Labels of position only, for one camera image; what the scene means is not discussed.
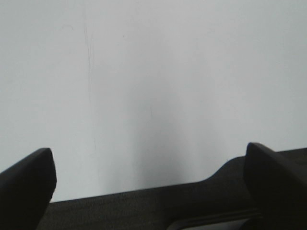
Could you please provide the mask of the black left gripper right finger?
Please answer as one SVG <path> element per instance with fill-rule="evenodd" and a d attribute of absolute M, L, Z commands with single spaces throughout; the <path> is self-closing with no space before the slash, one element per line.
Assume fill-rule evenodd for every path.
<path fill-rule="evenodd" d="M 307 228 L 307 150 L 273 151 L 249 143 L 245 184 L 263 216 L 265 230 Z"/>

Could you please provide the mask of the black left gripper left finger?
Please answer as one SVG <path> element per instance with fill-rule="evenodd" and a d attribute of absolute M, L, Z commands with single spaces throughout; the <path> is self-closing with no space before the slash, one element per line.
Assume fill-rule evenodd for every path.
<path fill-rule="evenodd" d="M 0 228 L 35 230 L 57 184 L 50 148 L 41 148 L 0 173 Z"/>

